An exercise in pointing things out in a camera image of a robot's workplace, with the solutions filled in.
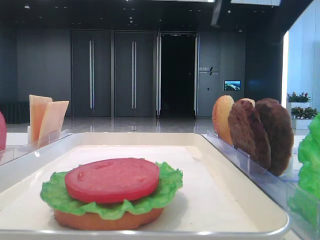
tomato slice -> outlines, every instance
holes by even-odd
[[[142,158],[116,158],[81,165],[65,176],[69,195],[85,203],[122,203],[153,193],[159,167]]]
[[[0,151],[6,149],[6,141],[7,141],[6,121],[2,113],[0,112]]]

floor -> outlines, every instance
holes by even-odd
[[[29,123],[8,124],[8,133],[26,133]],[[71,133],[84,132],[159,132],[206,134],[213,130],[211,118],[163,118],[151,117],[67,117],[62,130]],[[294,130],[296,136],[305,136],[309,130]]]

lettuce leaf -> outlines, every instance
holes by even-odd
[[[124,200],[123,203],[97,204],[85,203],[69,196],[65,186],[65,176],[68,172],[55,172],[48,182],[42,184],[41,199],[51,208],[64,213],[84,215],[96,213],[104,220],[120,219],[125,212],[134,215],[145,214],[151,209],[164,208],[170,204],[178,189],[183,186],[183,173],[174,170],[169,164],[156,163],[160,168],[159,185],[151,195],[135,201]]]
[[[298,160],[303,164],[299,172],[299,188],[288,201],[290,209],[317,228],[318,205],[306,193],[320,200],[320,114],[308,126],[310,133],[300,142]]]

clear plastic holder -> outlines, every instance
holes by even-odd
[[[64,131],[53,132],[48,136],[39,139],[38,141],[20,147],[8,147],[5,150],[0,151],[0,166],[9,163],[17,158],[20,158],[26,154],[32,153],[62,138],[65,138],[70,134],[71,133],[69,129],[66,129]]]
[[[207,131],[211,142],[275,203],[290,215],[293,231],[304,240],[320,239],[320,201],[294,182],[283,181],[250,159],[250,156]]]

wall sign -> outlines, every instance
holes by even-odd
[[[214,67],[209,66],[209,67],[199,67],[199,73],[200,74],[209,74],[209,75],[219,75],[218,71],[213,71]]]

